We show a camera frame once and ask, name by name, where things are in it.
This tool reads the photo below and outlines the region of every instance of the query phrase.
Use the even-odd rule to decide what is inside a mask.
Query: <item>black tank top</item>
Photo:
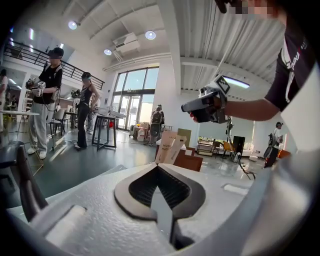
[[[90,86],[83,89],[82,87],[82,91],[80,94],[80,103],[85,103],[89,106],[89,101],[92,95],[92,91],[89,90]]]

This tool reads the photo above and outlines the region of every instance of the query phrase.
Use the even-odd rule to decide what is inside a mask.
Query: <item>white sneaker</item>
[[[46,156],[47,156],[47,151],[40,151],[39,152],[39,157],[40,157],[41,160],[45,159]]]
[[[33,147],[30,147],[29,149],[28,149],[28,151],[27,151],[27,153],[29,154],[29,155],[32,155],[34,152],[36,152],[37,150],[36,149],[34,149]]]

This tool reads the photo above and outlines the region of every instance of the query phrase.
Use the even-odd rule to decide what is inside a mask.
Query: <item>cap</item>
[[[65,51],[61,49],[60,47],[56,47],[53,50],[50,50],[48,55],[52,59],[61,59],[61,57],[64,55]]]

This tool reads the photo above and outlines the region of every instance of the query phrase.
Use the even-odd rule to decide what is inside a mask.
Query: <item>floor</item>
[[[18,126],[14,123],[9,127],[9,133],[1,134],[1,145],[6,145],[9,140],[22,141],[25,143],[26,150],[30,147],[27,129],[29,127],[22,123],[19,134]],[[107,129],[101,133],[101,139],[106,141]],[[59,131],[54,135],[55,149],[52,150],[52,139],[48,143],[47,157],[43,161],[44,166],[35,177],[35,180],[43,193],[44,197],[50,197],[67,189],[70,189],[88,179],[94,178],[118,165],[124,165],[126,168],[141,166],[155,160],[156,147],[141,144],[124,131],[116,131],[117,148],[102,148],[97,151],[97,147],[91,145],[92,136],[87,134],[88,147],[85,150],[77,151],[74,148],[74,142],[77,141],[77,129],[66,127],[66,133],[61,136]],[[110,130],[109,139],[113,139],[113,130]],[[50,138],[50,129],[47,129],[47,135]],[[28,157],[33,173],[38,169],[39,160],[35,154]],[[263,161],[252,162],[249,158],[241,160],[246,170],[259,174],[262,171]],[[243,174],[238,164],[231,162],[228,158],[222,159],[221,156],[203,157],[201,172],[234,177],[236,179],[248,179]],[[12,196],[8,207],[20,205],[19,195]]]

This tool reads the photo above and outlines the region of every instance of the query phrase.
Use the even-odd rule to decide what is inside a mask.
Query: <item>air conditioner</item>
[[[134,33],[126,34],[113,41],[115,49],[119,52],[126,53],[140,47],[140,43]]]

